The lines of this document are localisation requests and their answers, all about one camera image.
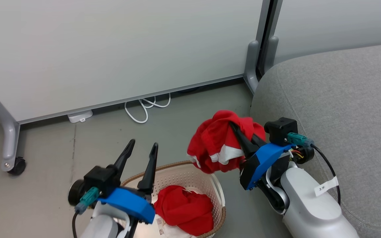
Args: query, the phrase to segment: floor crack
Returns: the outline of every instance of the floor crack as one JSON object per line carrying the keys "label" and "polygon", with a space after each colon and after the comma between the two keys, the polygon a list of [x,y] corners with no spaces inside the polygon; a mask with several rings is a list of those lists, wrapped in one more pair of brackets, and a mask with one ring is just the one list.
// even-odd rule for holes
{"label": "floor crack", "polygon": [[71,157],[71,173],[70,173],[70,183],[73,182],[73,175],[74,175],[74,151],[76,150],[76,130],[77,130],[77,124],[74,125],[74,137],[73,137],[73,155]]}

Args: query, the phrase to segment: floor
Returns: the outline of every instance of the floor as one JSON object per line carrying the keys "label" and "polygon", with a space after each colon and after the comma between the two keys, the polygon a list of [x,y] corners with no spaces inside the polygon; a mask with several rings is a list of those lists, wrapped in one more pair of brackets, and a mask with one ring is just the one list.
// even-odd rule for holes
{"label": "floor", "polygon": [[[143,125],[133,122],[121,105],[95,110],[84,123],[72,124],[63,117],[22,126],[17,155],[25,158],[27,168],[17,177],[0,170],[0,237],[71,238],[74,211],[67,192],[73,181],[95,165],[113,163],[130,139],[136,139],[136,145],[122,180],[144,171],[154,142],[159,143],[157,165],[184,161],[190,138],[204,120],[221,109],[249,116],[250,104],[246,85],[236,81],[174,94],[169,107],[149,109],[149,120]],[[130,112],[144,119],[137,104],[130,104]],[[2,142],[0,127],[0,157]],[[238,170],[216,176],[227,208],[216,237],[290,237],[262,192],[242,189]],[[78,234],[91,212],[77,218]]]}

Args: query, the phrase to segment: teal connector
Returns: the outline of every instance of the teal connector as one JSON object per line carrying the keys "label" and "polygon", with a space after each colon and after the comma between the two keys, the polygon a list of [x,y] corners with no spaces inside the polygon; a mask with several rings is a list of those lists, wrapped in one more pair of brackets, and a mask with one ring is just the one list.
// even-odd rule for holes
{"label": "teal connector", "polygon": [[313,140],[293,132],[287,134],[287,142],[298,145],[298,146],[303,146],[305,148],[309,148],[311,147],[311,144],[314,144]]}
{"label": "teal connector", "polygon": [[92,203],[94,203],[99,196],[100,196],[100,190],[96,187],[92,187],[89,191],[87,191],[82,196],[79,204],[77,204],[74,207],[74,211],[82,215],[86,211],[86,208],[88,208]]}

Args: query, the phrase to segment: brown basket rim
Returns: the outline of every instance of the brown basket rim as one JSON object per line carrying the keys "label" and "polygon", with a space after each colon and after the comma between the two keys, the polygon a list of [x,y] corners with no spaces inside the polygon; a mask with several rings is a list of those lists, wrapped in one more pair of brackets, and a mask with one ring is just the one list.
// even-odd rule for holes
{"label": "brown basket rim", "polygon": [[[155,171],[160,171],[163,169],[168,169],[168,168],[177,167],[177,166],[186,165],[186,164],[192,164],[192,162],[191,161],[180,161],[180,162],[176,162],[176,163],[172,163],[172,164],[166,164],[166,165],[157,167],[155,169]],[[143,177],[143,175],[144,175],[144,172],[137,174],[135,176],[132,176],[132,177],[126,179],[125,181],[123,181],[121,183],[121,185],[126,186],[129,182],[131,182],[131,181],[133,181],[139,177]],[[213,228],[210,232],[202,234],[198,238],[207,238],[208,236],[213,235],[214,233],[218,232],[218,230],[223,226],[225,219],[226,219],[226,207],[222,207],[221,208],[221,218],[220,218],[220,222],[218,223],[218,225],[215,228]]]}

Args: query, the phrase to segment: gray sofa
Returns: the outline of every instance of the gray sofa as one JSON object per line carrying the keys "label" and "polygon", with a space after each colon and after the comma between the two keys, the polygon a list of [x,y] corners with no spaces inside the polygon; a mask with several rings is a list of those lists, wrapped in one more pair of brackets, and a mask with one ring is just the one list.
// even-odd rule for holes
{"label": "gray sofa", "polygon": [[[296,119],[333,166],[345,217],[361,238],[381,238],[381,45],[275,65],[260,80],[251,116],[262,125]],[[321,157],[301,167],[319,183],[332,178]]]}

